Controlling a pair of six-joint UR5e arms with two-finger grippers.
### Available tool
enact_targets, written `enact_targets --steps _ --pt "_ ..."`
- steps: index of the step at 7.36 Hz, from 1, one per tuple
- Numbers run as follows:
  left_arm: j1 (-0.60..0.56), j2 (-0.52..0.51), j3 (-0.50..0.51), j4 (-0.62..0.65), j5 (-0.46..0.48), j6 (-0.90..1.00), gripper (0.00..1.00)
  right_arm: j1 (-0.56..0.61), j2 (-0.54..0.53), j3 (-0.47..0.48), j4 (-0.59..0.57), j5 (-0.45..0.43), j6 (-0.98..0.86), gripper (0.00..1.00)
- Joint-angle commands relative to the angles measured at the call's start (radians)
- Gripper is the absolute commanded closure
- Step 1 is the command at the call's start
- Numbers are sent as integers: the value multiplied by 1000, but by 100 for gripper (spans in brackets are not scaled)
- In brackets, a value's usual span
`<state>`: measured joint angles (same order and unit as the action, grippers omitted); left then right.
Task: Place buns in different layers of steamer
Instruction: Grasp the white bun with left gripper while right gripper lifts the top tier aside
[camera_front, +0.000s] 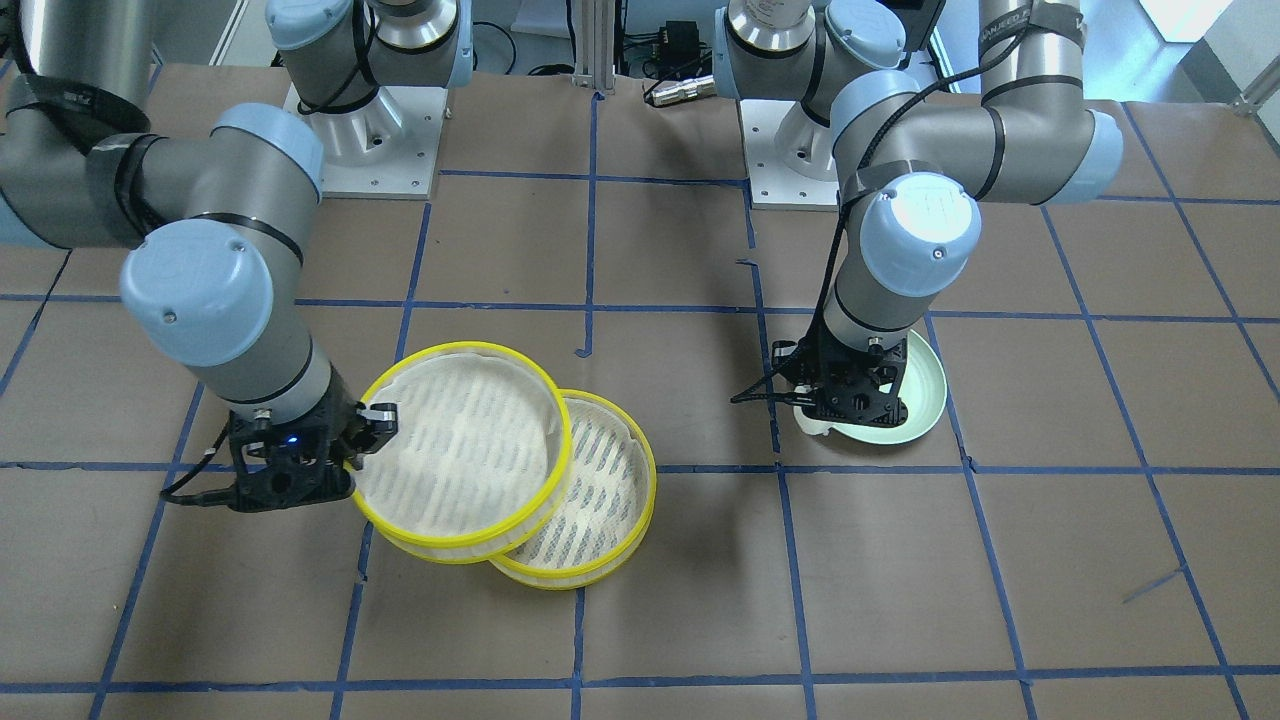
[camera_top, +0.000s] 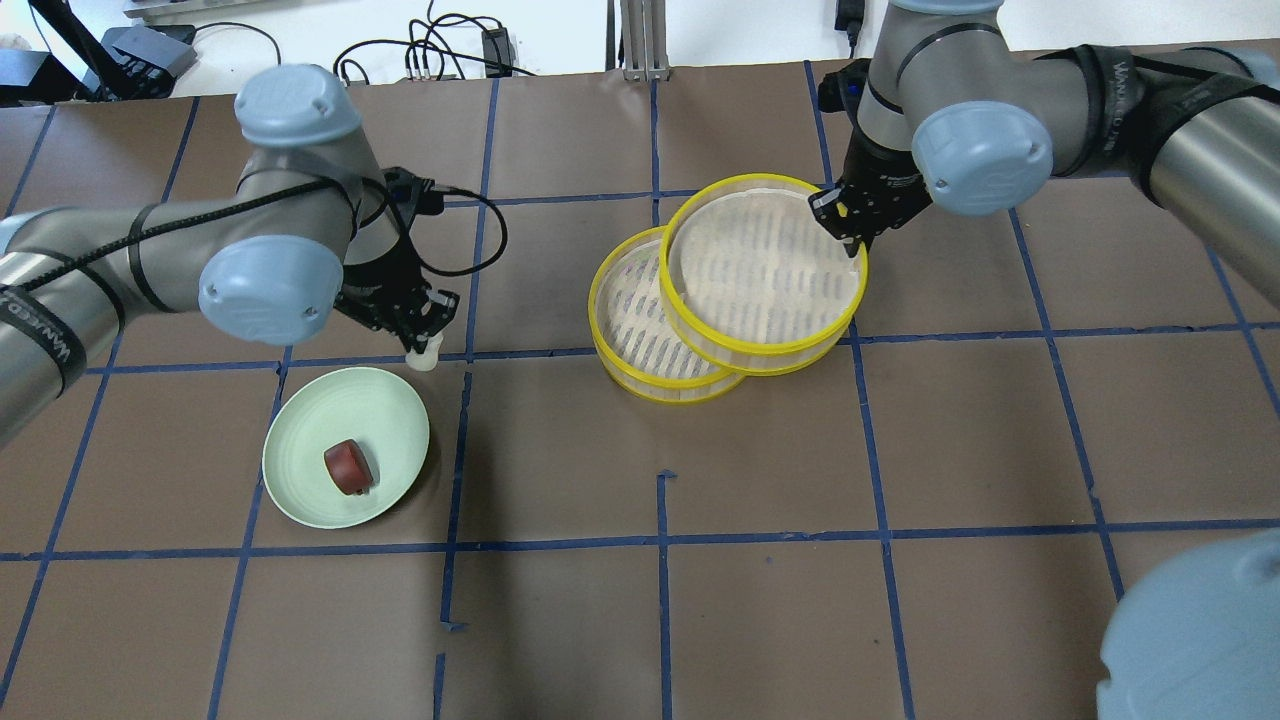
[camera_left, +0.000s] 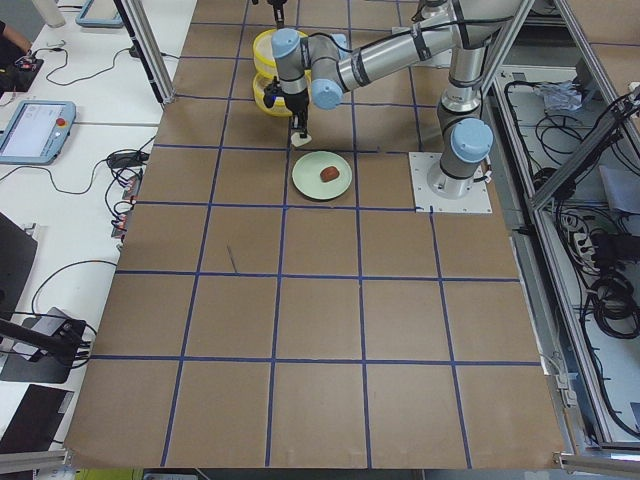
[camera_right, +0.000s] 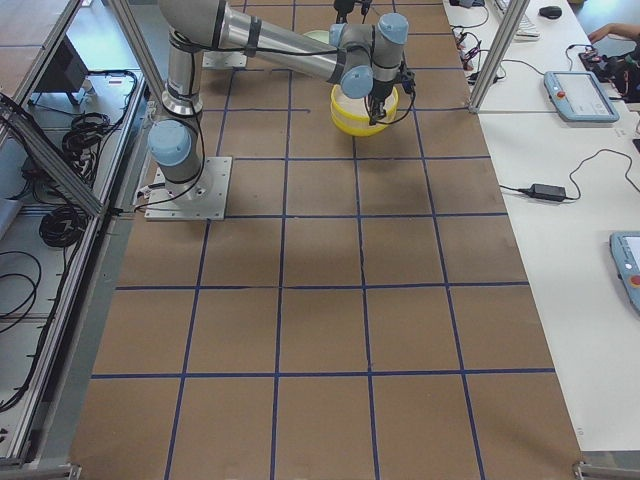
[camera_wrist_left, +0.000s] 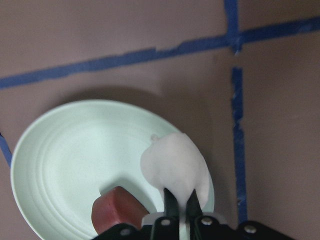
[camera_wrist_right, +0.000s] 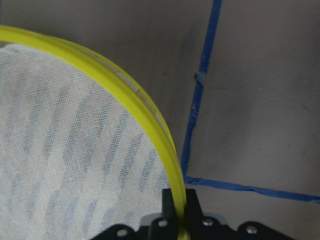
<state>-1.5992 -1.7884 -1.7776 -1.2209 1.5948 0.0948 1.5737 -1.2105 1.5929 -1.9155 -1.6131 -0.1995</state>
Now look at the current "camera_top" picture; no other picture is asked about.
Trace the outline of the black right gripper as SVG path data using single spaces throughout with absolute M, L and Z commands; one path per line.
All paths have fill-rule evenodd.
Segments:
M 933 202 L 909 151 L 887 149 L 854 126 L 844 172 L 832 190 L 814 192 L 808 204 L 824 231 L 847 255 L 869 255 L 876 238 L 896 231 Z

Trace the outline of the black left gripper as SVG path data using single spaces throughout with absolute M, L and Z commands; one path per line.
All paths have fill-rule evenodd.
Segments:
M 361 228 L 378 223 L 390 229 L 390 247 L 371 260 L 344 261 L 343 284 L 335 310 L 370 331 L 385 331 L 406 354 L 421 354 L 426 340 L 438 337 L 453 320 L 460 296 L 436 290 L 424 277 L 428 269 L 411 238 L 419 217 L 438 217 L 445 209 L 445 193 L 435 181 L 404 168 L 381 169 L 381 182 L 365 181 L 378 201 L 375 213 Z

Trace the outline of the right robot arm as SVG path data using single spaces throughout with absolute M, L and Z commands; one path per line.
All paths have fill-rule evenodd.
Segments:
M 815 220 L 856 254 L 929 205 L 983 217 L 1053 177 L 1123 169 L 1275 304 L 1277 61 L 1098 45 L 1021 61 L 998 8 L 888 4 L 876 55 L 822 85 L 852 132 L 835 187 L 809 200 Z M 1277 532 L 1160 564 L 1120 600 L 1100 657 L 1101 719 L 1275 719 Z

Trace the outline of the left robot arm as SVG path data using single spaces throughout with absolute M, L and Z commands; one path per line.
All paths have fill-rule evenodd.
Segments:
M 433 366 L 460 296 L 431 286 L 410 237 L 429 182 L 378 165 L 346 86 L 319 67 L 255 76 L 234 110 L 253 151 L 229 199 L 4 219 L 4 442 L 152 314 L 296 346 L 340 313 Z

